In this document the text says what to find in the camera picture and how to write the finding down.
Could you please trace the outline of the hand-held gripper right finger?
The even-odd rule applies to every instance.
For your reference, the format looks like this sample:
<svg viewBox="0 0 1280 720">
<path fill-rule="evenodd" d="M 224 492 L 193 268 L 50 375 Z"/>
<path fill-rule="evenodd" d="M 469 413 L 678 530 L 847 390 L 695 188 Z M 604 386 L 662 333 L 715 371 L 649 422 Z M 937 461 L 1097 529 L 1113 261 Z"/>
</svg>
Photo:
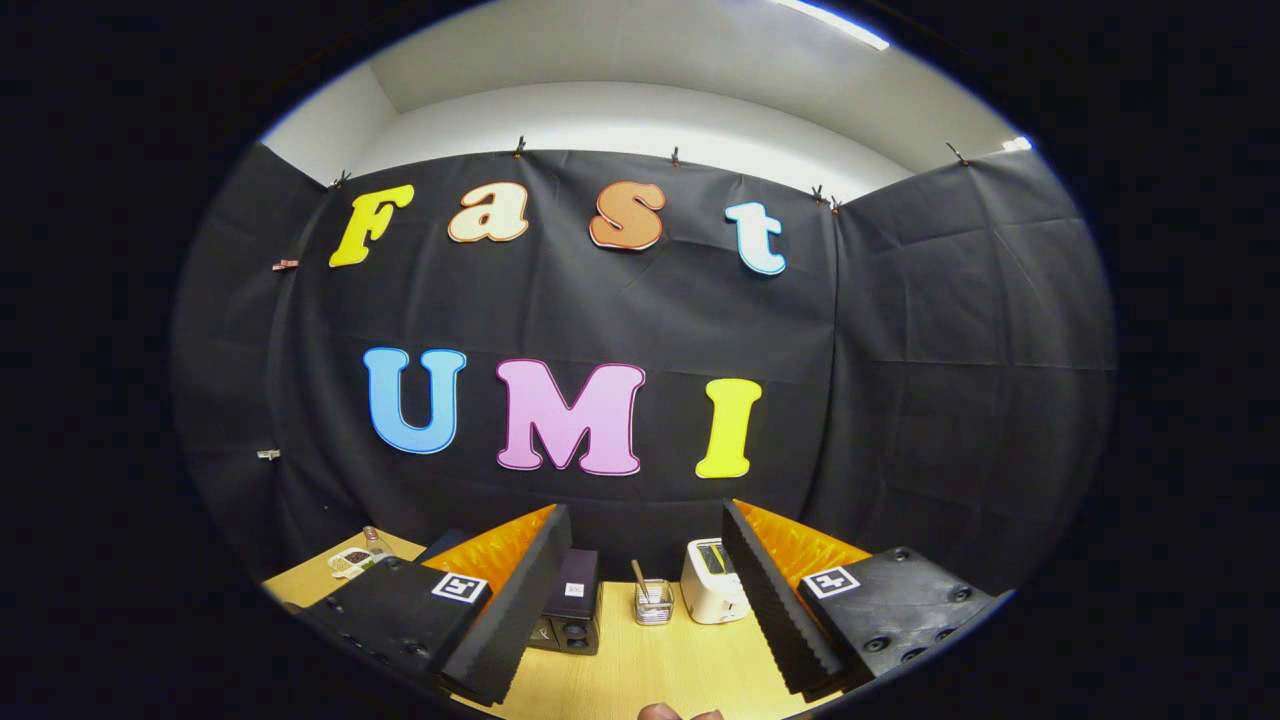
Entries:
<svg viewBox="0 0 1280 720">
<path fill-rule="evenodd" d="M 957 639 L 1004 601 L 896 546 L 869 553 L 740 500 L 722 541 L 791 693 L 823 700 Z"/>
</svg>

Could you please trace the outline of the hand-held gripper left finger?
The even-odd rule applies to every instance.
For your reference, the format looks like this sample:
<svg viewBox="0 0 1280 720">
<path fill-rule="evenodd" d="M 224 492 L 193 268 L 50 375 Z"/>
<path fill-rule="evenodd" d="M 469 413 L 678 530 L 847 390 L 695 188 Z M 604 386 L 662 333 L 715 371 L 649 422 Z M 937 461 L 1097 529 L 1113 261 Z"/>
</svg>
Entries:
<svg viewBox="0 0 1280 720">
<path fill-rule="evenodd" d="M 502 703 L 570 544 L 553 503 L 421 562 L 376 560 L 298 620 L 411 687 Z"/>
</svg>

